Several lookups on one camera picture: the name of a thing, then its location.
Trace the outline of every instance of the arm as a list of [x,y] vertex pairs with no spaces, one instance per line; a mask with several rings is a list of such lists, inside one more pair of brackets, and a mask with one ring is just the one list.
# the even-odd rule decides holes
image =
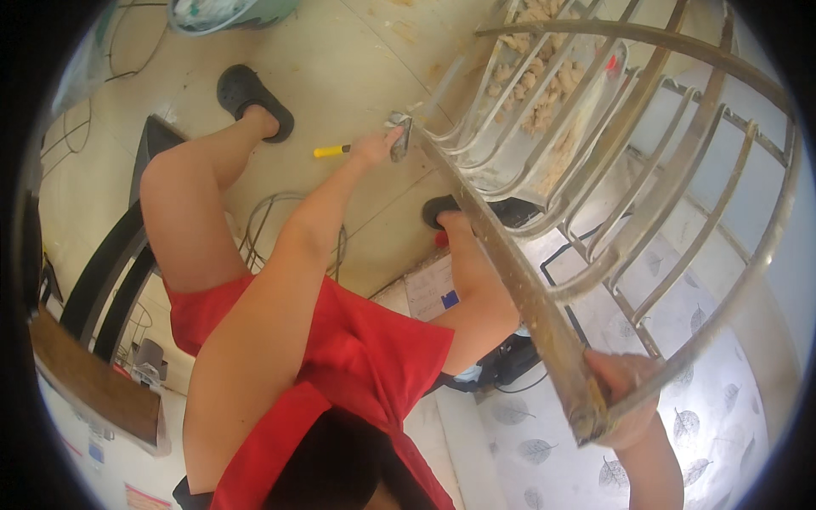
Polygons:
[[[587,350],[585,357],[592,371],[609,387],[612,401],[622,398],[638,380],[659,368],[655,360],[632,354],[609,356]],[[657,407],[655,398],[626,415],[614,431],[599,441],[614,448],[626,470],[631,510],[683,508],[683,475]]]
[[202,346],[184,412],[192,494],[215,489],[252,428],[295,382],[348,199],[400,134],[353,143],[350,158],[283,225],[264,269]]

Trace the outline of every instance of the beige floor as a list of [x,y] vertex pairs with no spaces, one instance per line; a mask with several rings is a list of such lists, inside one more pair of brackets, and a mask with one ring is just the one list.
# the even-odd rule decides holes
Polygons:
[[[605,19],[619,16],[627,3],[607,2],[599,14]],[[635,21],[665,24],[673,2],[645,3]],[[164,118],[187,137],[228,126],[233,120],[218,105],[215,84],[221,72],[236,63],[255,69],[294,114],[296,127],[290,139],[260,145],[226,194],[225,208],[241,236],[260,199],[281,191],[307,193],[338,166],[341,157],[314,159],[315,147],[348,143],[380,128],[390,110],[427,100],[457,52],[474,43],[472,30],[488,24],[493,4],[494,0],[310,0],[271,29],[203,38],[166,30],[163,7],[129,10],[112,44],[111,72],[138,69],[161,39],[154,57],[138,75],[104,84],[90,100],[58,118],[45,139],[44,147],[50,148],[64,128],[70,131],[90,116],[90,124],[68,137],[70,146],[59,142],[42,159],[46,172],[42,232],[65,295],[127,208],[135,153],[149,114]],[[123,12],[118,10],[114,23]],[[694,17],[689,23],[707,27]],[[651,47],[642,43],[630,47],[633,60],[648,60]],[[480,71],[473,64],[466,78]],[[428,119],[428,127],[437,132],[450,128],[450,119],[461,111],[462,97],[450,94],[441,105],[445,112],[436,108]],[[340,283],[370,296],[426,257],[433,232],[420,221],[419,208],[446,191],[416,147],[404,162],[383,164],[367,175],[344,219],[349,239]],[[280,224],[286,211],[286,206],[276,209],[272,224]],[[259,242],[262,255],[271,249],[274,237],[274,228],[264,230]],[[164,347],[170,364],[167,386],[186,393],[193,359],[173,344],[170,304],[159,278],[151,278],[140,303],[153,321],[147,336]]]

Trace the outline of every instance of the metal stand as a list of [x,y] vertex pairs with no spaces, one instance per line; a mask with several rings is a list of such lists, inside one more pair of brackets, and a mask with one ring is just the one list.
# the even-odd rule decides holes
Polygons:
[[[566,0],[558,15],[550,21],[514,24],[512,21],[519,2],[511,1],[503,26],[476,32],[478,37],[495,37],[508,33],[530,34],[530,49],[522,55],[511,80],[503,86],[496,102],[486,107],[486,102],[489,101],[484,90],[499,64],[505,45],[502,40],[497,40],[472,107],[450,132],[444,135],[426,132],[422,143],[423,150],[437,164],[443,178],[454,190],[456,201],[470,218],[473,229],[484,243],[519,308],[580,445],[596,440],[611,430],[628,411],[653,398],[663,385],[678,376],[715,338],[717,331],[738,307],[740,298],[761,277],[771,260],[791,213],[800,166],[802,135],[792,118],[790,101],[784,89],[731,53],[734,45],[734,13],[730,6],[725,5],[720,45],[714,47],[679,34],[688,0],[676,2],[665,29],[628,23],[641,4],[641,0],[632,0],[619,21],[599,21],[592,19],[600,5],[599,1],[583,7],[574,0]],[[567,19],[567,10],[570,8],[574,8],[581,19]],[[494,115],[510,94],[516,80],[552,33],[568,33],[569,36],[548,61],[521,106],[510,112],[504,128],[491,137],[489,125]],[[511,169],[511,178],[492,188],[484,186],[485,181],[480,178],[485,172],[496,174],[495,169],[499,164],[497,157],[508,150],[518,152],[519,145],[512,145],[513,136],[518,133],[522,119],[531,111],[535,101],[571,51],[576,34],[581,33],[604,38],[595,53],[594,61],[587,67],[569,99],[557,110],[552,125],[540,139],[534,139],[538,140],[534,146],[529,145],[523,164]],[[563,174],[544,195],[530,193],[531,183],[546,177],[548,170],[542,168],[542,163],[552,153],[556,140],[577,115],[588,92],[598,80],[609,77],[604,73],[608,73],[610,57],[621,55],[621,39],[654,44],[656,47],[651,59],[643,69],[623,69],[621,79],[617,82],[610,80],[615,87],[614,94],[587,128],[583,142]],[[713,70],[704,90],[681,86],[663,75],[663,68],[673,51],[712,65]],[[784,149],[763,136],[756,122],[743,120],[727,104],[721,102],[725,80],[729,75],[768,98],[788,117]],[[682,99],[657,148],[652,154],[644,155],[629,146],[629,139],[646,108],[661,89],[676,92]],[[659,161],[691,103],[697,104],[691,123],[663,168]],[[745,135],[730,178],[716,205],[709,211],[689,195],[688,187],[723,119]],[[757,145],[779,163],[784,177],[765,231],[751,253],[720,222],[742,176],[748,155]],[[487,156],[475,157],[476,153],[486,153]],[[623,154],[639,161],[642,168],[598,232],[585,243],[573,230],[575,218],[585,210],[592,193]],[[646,187],[647,180],[654,183]],[[531,200],[539,205],[542,214],[521,228],[505,228],[486,201],[498,201],[507,197]],[[668,275],[635,309],[619,291],[620,278],[654,240],[683,197],[706,218],[704,225]],[[631,216],[622,224],[620,220],[627,212],[631,212]],[[560,285],[545,286],[536,269],[522,254],[518,243],[542,237],[553,229],[566,237],[587,266]],[[664,360],[665,364],[660,372],[644,381],[623,400],[609,406],[597,381],[584,364],[583,345],[561,308],[599,286],[606,288],[631,323],[646,352],[663,361],[663,355],[643,319],[690,266],[715,230],[745,263],[742,274],[708,320],[676,353]]]

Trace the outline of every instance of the thigh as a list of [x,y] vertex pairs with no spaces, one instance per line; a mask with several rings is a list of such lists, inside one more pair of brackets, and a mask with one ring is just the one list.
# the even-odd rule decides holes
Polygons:
[[144,171],[144,227],[171,290],[199,292],[250,274],[229,231],[215,179],[156,156]]

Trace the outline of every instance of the woman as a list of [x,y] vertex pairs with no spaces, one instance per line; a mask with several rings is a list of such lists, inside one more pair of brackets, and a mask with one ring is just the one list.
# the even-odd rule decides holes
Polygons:
[[[325,276],[348,199],[401,128],[355,140],[346,162],[295,209],[264,269],[244,265],[221,193],[261,141],[279,143],[291,114],[246,66],[218,98],[236,122],[158,154],[141,181],[150,246],[172,304],[175,342],[197,356],[184,415],[191,508],[452,509],[402,420],[440,374],[455,375],[518,326],[518,312],[468,219],[449,197],[423,217],[445,229],[459,303],[430,323],[392,313]],[[623,395],[653,363],[588,352]],[[657,402],[606,444],[632,485],[630,508],[681,508],[682,479]]]

